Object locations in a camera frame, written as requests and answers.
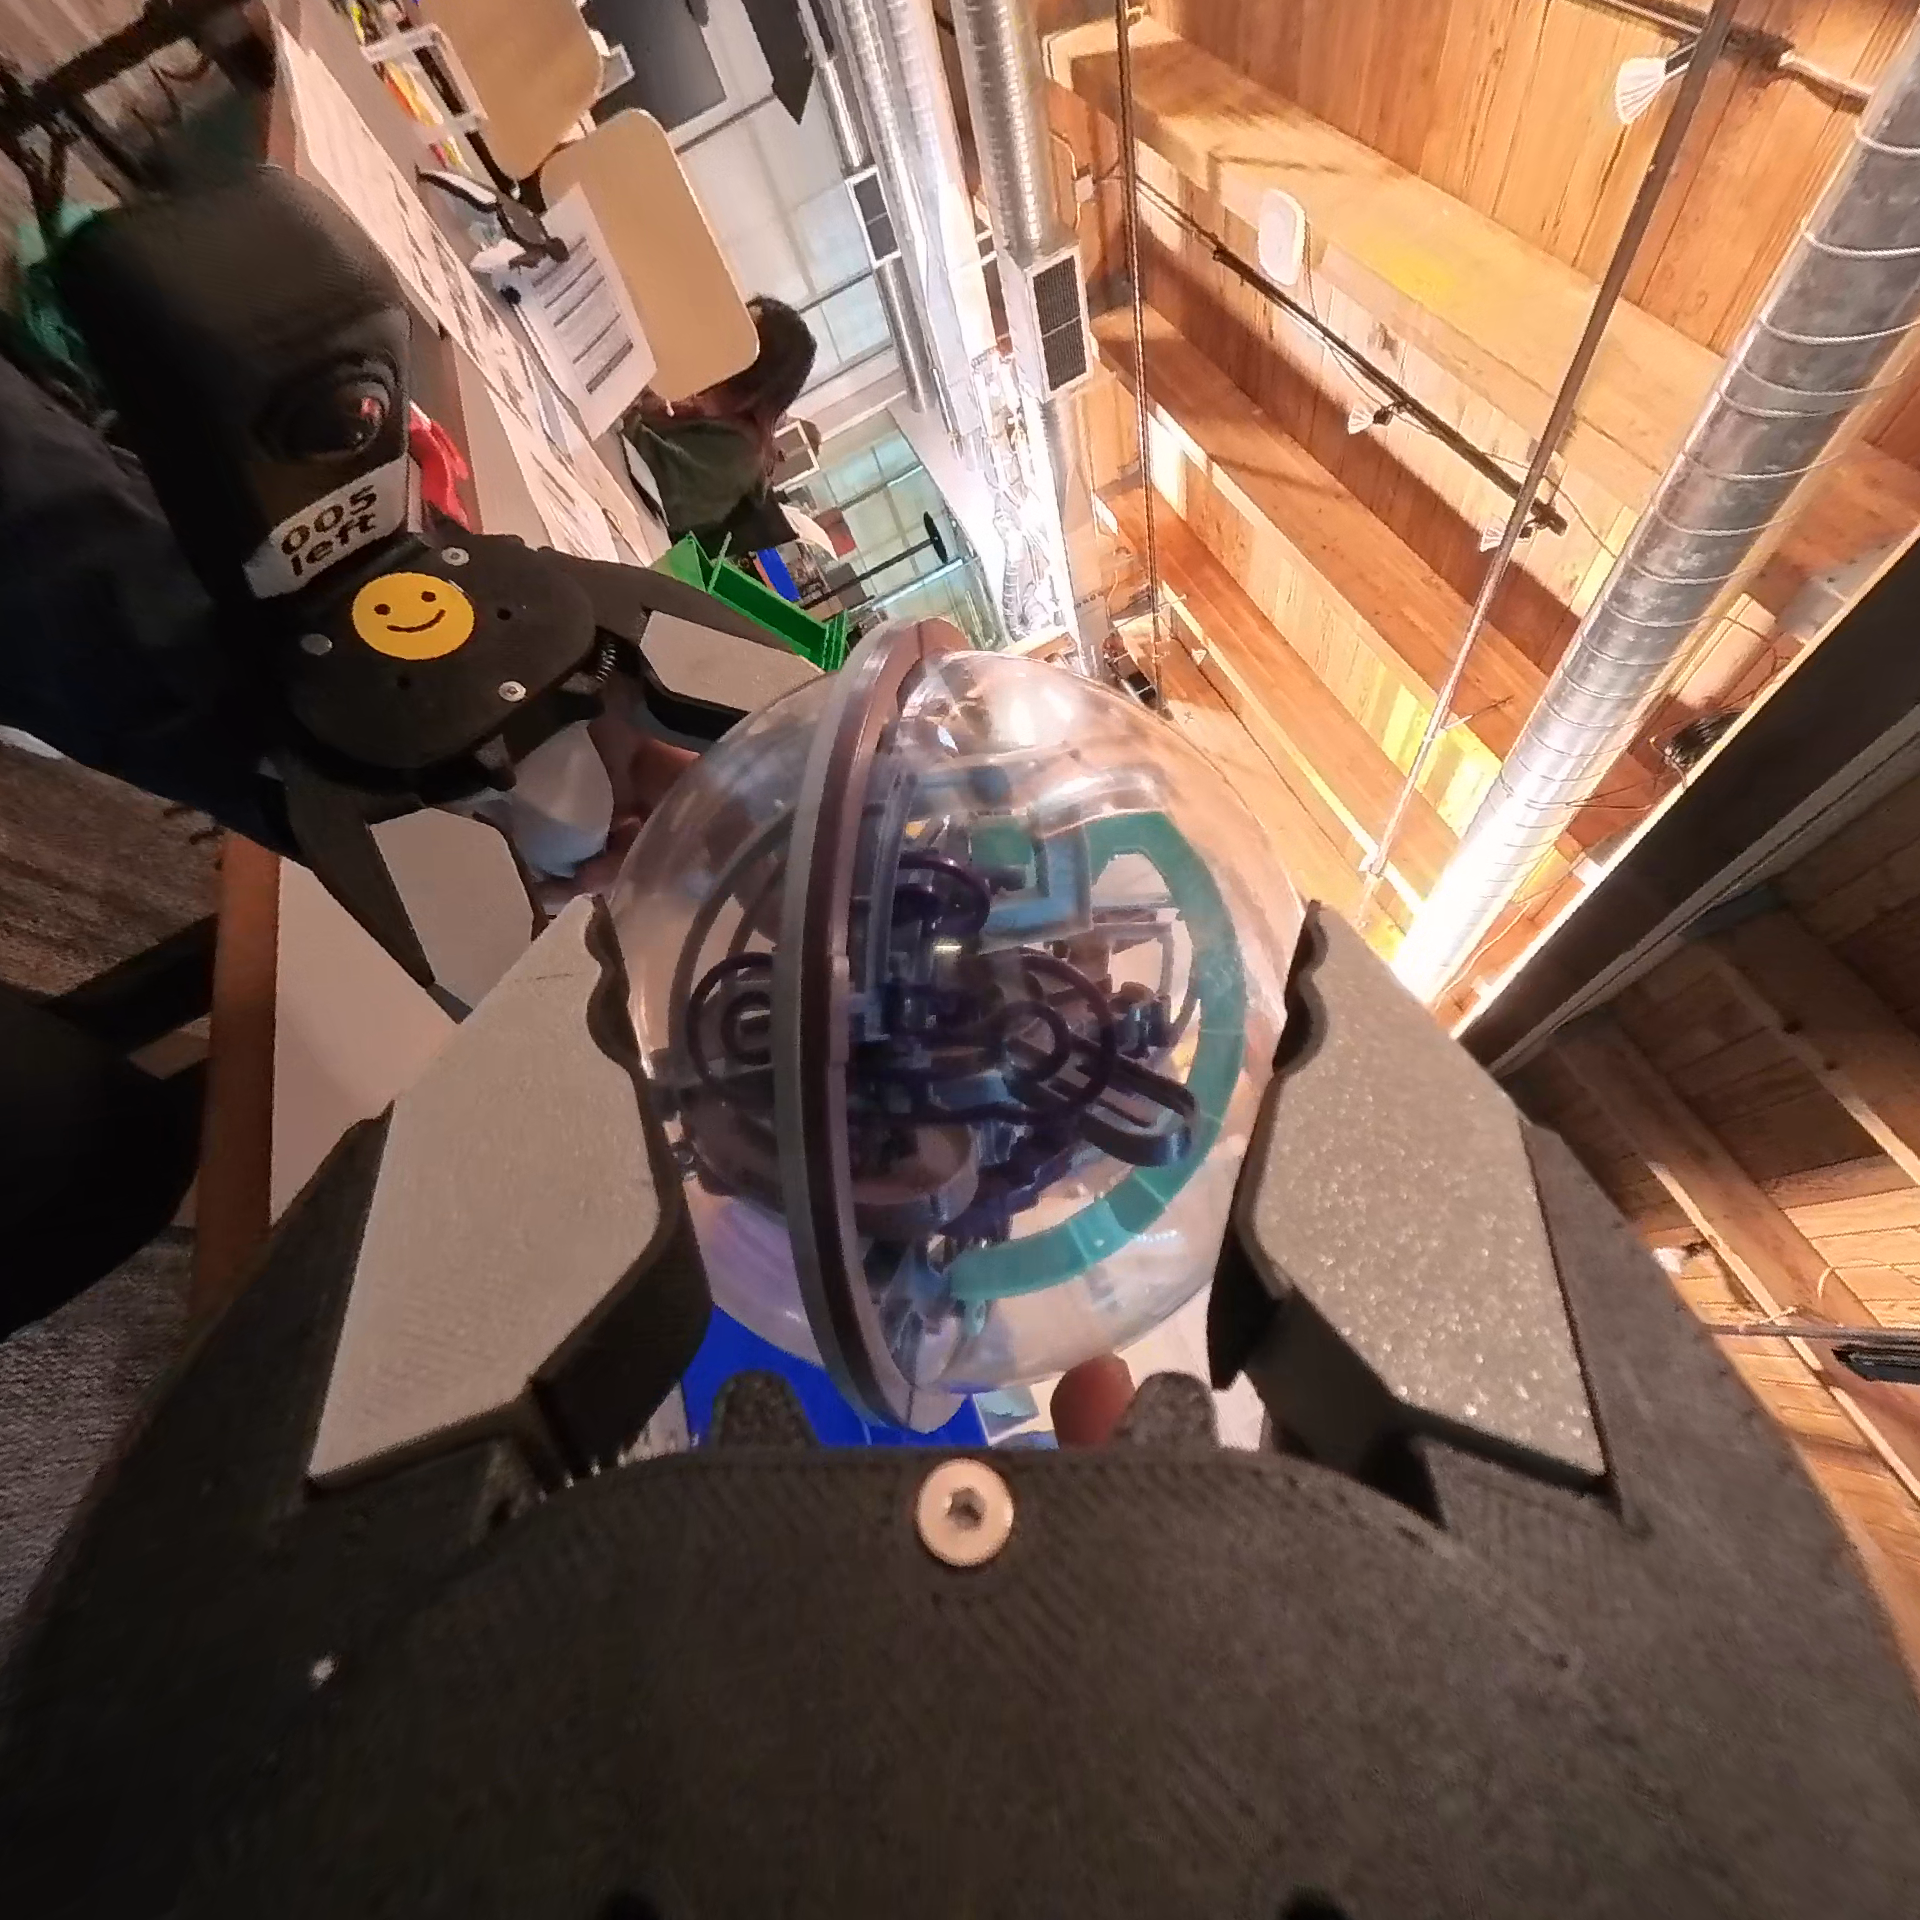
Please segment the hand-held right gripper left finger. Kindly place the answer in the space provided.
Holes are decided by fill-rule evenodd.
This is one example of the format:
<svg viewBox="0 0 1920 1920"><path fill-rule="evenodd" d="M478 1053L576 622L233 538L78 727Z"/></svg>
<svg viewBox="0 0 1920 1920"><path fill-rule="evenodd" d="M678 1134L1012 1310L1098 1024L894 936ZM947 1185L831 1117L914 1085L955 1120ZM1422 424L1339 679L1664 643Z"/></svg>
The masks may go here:
<svg viewBox="0 0 1920 1920"><path fill-rule="evenodd" d="M507 1442L635 1461L710 1278L607 903L572 899L392 1104L307 1478Z"/></svg>

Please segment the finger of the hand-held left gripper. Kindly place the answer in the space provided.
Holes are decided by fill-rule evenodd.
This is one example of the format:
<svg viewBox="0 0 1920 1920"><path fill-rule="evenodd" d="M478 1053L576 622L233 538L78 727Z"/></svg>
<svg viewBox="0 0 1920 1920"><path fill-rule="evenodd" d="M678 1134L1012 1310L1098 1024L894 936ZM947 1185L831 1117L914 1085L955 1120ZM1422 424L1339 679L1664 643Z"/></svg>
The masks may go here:
<svg viewBox="0 0 1920 1920"><path fill-rule="evenodd" d="M299 751L275 751L287 819L302 863L339 906L408 974L452 1021L471 1003L441 983L418 927L383 854L374 825L379 795L344 783Z"/></svg>
<svg viewBox="0 0 1920 1920"><path fill-rule="evenodd" d="M599 597L599 632L614 649L599 714L608 729L707 751L745 718L826 673L710 591Z"/></svg>

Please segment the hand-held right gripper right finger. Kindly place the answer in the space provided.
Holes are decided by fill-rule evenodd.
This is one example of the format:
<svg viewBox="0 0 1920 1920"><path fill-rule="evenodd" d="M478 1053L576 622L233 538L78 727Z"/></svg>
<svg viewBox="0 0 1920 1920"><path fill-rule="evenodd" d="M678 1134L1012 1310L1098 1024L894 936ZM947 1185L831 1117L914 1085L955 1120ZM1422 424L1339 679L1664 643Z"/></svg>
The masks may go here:
<svg viewBox="0 0 1920 1920"><path fill-rule="evenodd" d="M1434 1513L1424 1450L1578 1497L1608 1461L1528 1125L1320 903L1210 1293L1272 1440Z"/></svg>

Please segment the clear plastic maze ball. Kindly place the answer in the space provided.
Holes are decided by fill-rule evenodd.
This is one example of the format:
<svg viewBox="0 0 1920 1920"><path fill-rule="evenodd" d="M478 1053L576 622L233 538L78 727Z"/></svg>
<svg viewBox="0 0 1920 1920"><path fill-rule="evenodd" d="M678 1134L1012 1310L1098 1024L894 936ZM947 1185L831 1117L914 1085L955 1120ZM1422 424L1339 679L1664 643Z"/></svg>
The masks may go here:
<svg viewBox="0 0 1920 1920"><path fill-rule="evenodd" d="M686 767L611 912L711 1301L858 1418L1212 1283L1305 905L1185 727L896 625Z"/></svg>

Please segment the person's left forearm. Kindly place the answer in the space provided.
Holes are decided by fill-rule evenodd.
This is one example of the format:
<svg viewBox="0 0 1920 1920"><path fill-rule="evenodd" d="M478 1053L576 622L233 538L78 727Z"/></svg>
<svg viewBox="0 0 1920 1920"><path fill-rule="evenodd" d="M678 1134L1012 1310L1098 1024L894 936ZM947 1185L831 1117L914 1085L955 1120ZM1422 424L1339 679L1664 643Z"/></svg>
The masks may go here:
<svg viewBox="0 0 1920 1920"><path fill-rule="evenodd" d="M90 769L298 849L265 720L147 472L2 363L2 720Z"/></svg>

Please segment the person's right hand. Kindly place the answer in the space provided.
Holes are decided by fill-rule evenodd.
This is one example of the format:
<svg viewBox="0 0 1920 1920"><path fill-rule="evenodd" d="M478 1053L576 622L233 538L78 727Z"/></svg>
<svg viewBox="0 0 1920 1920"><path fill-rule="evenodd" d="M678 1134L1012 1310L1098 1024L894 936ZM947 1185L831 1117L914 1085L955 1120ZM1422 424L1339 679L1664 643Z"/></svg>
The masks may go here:
<svg viewBox="0 0 1920 1920"><path fill-rule="evenodd" d="M1107 1447L1135 1403L1137 1381L1115 1352L1081 1359L1058 1375L1047 1397L1055 1445L1070 1449Z"/></svg>

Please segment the green plastic bin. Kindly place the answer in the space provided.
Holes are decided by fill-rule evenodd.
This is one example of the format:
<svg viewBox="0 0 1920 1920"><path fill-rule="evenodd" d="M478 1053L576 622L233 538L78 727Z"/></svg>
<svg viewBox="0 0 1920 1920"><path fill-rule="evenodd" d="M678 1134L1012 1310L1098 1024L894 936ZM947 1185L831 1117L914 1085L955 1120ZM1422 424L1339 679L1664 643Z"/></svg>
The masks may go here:
<svg viewBox="0 0 1920 1920"><path fill-rule="evenodd" d="M674 577L714 601L748 616L758 627L771 632L791 654L831 673L840 670L851 650L848 616L818 616L799 601L769 585L754 568L711 554L697 537L686 535L651 561L654 570Z"/></svg>

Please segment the printed paper sheet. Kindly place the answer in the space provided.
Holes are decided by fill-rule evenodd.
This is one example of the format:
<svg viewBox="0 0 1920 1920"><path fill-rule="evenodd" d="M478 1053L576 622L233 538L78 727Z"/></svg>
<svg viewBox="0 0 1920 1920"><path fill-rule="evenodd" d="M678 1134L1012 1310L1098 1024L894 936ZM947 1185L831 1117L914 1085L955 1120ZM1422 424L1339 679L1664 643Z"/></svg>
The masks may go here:
<svg viewBox="0 0 1920 1920"><path fill-rule="evenodd" d="M542 368L591 439L618 430L657 375L657 350L611 239L580 184L544 215L552 247L524 254L502 280Z"/></svg>

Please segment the beige chair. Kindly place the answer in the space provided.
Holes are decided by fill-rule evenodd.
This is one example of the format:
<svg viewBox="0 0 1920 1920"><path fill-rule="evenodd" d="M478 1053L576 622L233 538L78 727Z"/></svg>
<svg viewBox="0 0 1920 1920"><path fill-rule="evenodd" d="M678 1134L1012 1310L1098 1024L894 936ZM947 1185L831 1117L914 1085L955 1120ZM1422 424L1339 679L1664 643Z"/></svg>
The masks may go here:
<svg viewBox="0 0 1920 1920"><path fill-rule="evenodd" d="M420 1L480 113L478 136L507 182L537 177L601 88L604 56L576 1Z"/></svg>
<svg viewBox="0 0 1920 1920"><path fill-rule="evenodd" d="M752 365L759 334L667 131L616 112L556 151L537 177L547 221L578 201L654 353L660 400L688 400Z"/></svg>

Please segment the white air vent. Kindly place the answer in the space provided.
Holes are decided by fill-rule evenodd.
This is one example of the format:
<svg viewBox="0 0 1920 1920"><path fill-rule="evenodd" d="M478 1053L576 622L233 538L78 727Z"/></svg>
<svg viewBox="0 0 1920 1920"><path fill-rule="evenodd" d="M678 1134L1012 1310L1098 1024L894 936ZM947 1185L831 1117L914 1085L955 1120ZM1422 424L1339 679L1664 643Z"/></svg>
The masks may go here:
<svg viewBox="0 0 1920 1920"><path fill-rule="evenodd" d="M1089 287L1076 247L1060 247L1026 263L999 254L1015 373L1022 393L1051 402L1090 381Z"/></svg>

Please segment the small metal air duct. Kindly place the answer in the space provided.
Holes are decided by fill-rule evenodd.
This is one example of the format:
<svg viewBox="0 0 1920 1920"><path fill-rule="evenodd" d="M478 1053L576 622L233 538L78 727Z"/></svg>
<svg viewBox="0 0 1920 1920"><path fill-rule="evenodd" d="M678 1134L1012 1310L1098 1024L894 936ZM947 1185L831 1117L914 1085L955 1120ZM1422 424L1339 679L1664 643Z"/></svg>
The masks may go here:
<svg viewBox="0 0 1920 1920"><path fill-rule="evenodd" d="M1006 319L999 254L1026 263L1076 247L1058 193L1041 34L1030 3L948 3L959 90L988 207L990 251L984 256L972 232L968 151L939 61L937 6L842 1L831 10L882 191L902 218L903 256L931 329L935 363L955 393L977 361L998 353L999 329L988 280L999 286ZM1012 369L1022 390L1015 355Z"/></svg>

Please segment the large metal air duct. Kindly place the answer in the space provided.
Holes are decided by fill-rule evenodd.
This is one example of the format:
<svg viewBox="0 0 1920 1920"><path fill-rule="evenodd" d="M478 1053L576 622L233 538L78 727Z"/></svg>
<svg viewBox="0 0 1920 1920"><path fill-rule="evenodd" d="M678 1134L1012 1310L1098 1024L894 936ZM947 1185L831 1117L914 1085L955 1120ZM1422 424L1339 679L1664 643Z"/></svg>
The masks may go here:
<svg viewBox="0 0 1920 1920"><path fill-rule="evenodd" d="M1404 936L1434 1001L1630 750L1692 637L1777 546L1914 352L1919 30L1768 283L1518 744Z"/></svg>

